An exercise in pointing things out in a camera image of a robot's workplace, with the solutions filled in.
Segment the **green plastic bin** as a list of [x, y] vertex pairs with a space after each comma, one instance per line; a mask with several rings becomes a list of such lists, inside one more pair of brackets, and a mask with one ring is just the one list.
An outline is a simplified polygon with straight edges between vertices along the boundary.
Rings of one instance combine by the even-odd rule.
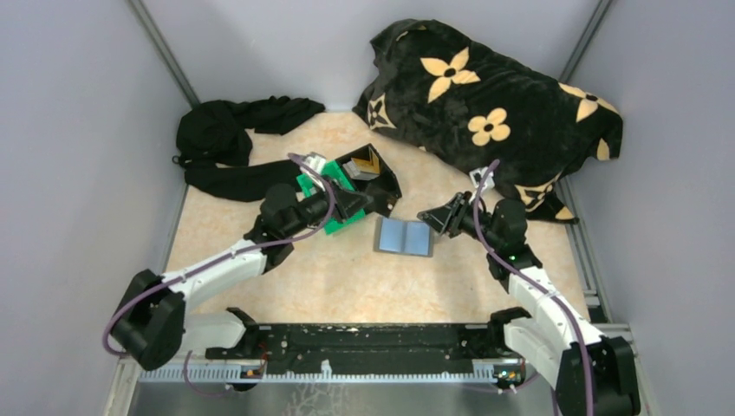
[[[336, 179], [340, 185], [349, 189], [350, 191], [356, 190], [356, 188], [350, 181], [347, 174], [342, 170], [341, 166], [335, 160], [329, 161], [325, 165], [325, 167], [322, 169], [321, 176], [325, 179]], [[305, 197], [310, 197], [312, 194], [316, 192], [317, 186], [306, 173], [302, 173], [299, 176], [297, 176], [296, 182]], [[360, 210], [357, 213], [355, 213], [354, 216], [352, 216], [349, 219], [346, 219], [343, 222], [339, 222], [336, 219], [332, 218], [325, 225], [324, 232], [326, 235], [334, 234], [337, 231], [349, 226], [350, 224], [353, 224], [353, 223], [356, 223], [362, 220], [366, 216], [367, 216], [366, 211]]]

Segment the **gold VIP card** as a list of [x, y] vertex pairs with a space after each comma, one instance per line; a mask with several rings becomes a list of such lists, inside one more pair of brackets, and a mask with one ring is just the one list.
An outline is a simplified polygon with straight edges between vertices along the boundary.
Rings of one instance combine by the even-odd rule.
[[369, 149], [367, 159], [351, 158], [350, 161], [362, 170], [361, 177], [373, 178], [381, 173], [380, 159], [372, 149]]

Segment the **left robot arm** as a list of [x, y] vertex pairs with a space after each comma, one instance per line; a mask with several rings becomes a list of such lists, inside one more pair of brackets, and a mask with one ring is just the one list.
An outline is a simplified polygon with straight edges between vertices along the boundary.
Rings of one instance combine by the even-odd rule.
[[240, 359], [260, 346], [239, 309], [198, 314], [196, 308], [237, 283], [278, 267], [294, 243], [315, 234], [334, 219], [345, 223], [359, 211], [374, 207], [374, 198], [340, 187], [326, 188], [299, 200], [289, 185], [271, 187], [252, 229], [230, 248], [199, 263], [157, 275], [142, 270], [130, 282], [119, 307], [105, 328], [103, 346], [120, 344], [145, 370], [164, 366], [177, 354], [210, 348], [231, 351]]

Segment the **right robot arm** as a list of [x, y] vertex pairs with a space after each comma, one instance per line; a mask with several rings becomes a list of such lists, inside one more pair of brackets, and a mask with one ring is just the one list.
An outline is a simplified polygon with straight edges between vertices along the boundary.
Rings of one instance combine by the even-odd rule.
[[440, 235], [465, 234], [483, 245], [491, 276], [518, 305], [491, 314], [488, 345], [519, 354], [553, 388], [563, 415], [638, 415], [641, 397], [631, 344], [604, 334], [556, 289], [526, 240], [522, 204], [502, 199], [492, 211], [469, 192], [421, 211]]

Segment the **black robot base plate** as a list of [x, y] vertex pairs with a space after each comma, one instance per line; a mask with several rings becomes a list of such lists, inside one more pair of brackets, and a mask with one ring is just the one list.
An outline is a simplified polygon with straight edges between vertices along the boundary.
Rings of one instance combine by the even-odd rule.
[[523, 381], [529, 365], [485, 324], [248, 324], [232, 348], [208, 348], [209, 360], [260, 360], [269, 375], [478, 374]]

